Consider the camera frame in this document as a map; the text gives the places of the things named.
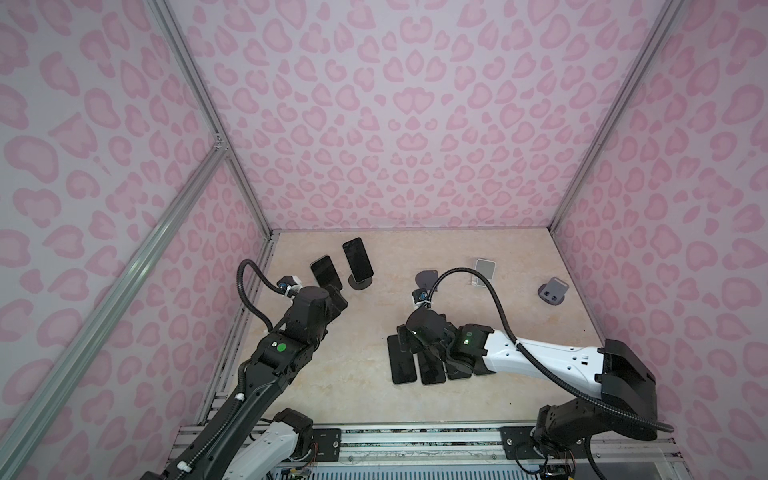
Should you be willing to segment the green-edged smartphone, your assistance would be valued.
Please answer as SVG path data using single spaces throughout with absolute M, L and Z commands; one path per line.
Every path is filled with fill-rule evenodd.
M 332 286 L 339 291 L 343 289 L 342 281 L 329 255 L 324 255 L 312 262 L 310 269 L 319 287 Z
M 473 374 L 476 376 L 483 376 L 483 375 L 490 375 L 494 374 L 494 371 L 490 370 L 486 365 L 483 359 L 478 359 L 474 362 L 473 366 Z

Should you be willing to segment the pink-edged smartphone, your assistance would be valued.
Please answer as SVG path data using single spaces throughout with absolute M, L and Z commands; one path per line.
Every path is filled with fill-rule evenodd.
M 423 385 L 437 385 L 446 382 L 443 362 L 428 351 L 417 354 L 420 380 Z

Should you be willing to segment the blue-edged smartphone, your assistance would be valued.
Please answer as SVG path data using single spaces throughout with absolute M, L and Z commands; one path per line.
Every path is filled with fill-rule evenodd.
M 413 354 L 410 351 L 401 350 L 397 335 L 387 337 L 387 351 L 392 383 L 401 385 L 415 382 L 417 372 Z

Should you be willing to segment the grey-edged smartphone front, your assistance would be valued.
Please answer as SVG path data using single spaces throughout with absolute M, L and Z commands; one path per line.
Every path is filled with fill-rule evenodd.
M 473 366 L 466 362 L 444 362 L 445 375 L 448 380 L 469 379 L 473 376 Z

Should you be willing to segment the silver smartphone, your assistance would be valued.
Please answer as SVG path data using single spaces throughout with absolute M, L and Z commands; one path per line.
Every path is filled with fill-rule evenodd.
M 345 242 L 342 248 L 355 281 L 371 280 L 374 276 L 374 271 L 363 240 L 360 237 L 353 238 Z

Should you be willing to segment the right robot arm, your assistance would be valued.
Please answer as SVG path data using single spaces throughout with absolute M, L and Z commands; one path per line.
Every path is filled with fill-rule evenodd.
M 490 326 L 456 327 L 445 315 L 421 307 L 398 326 L 394 350 L 426 358 L 432 371 L 445 377 L 514 373 L 565 390 L 571 400 L 541 407 L 530 434 L 533 449 L 542 456 L 606 432 L 638 441 L 658 437 L 656 379 L 618 340 L 574 347 L 512 339 Z

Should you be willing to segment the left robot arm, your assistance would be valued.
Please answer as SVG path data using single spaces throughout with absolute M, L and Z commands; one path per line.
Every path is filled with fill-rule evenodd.
M 283 327 L 260 340 L 213 419 L 161 473 L 144 479 L 222 479 L 266 410 L 312 359 L 347 302 L 333 286 L 306 286 L 292 297 Z

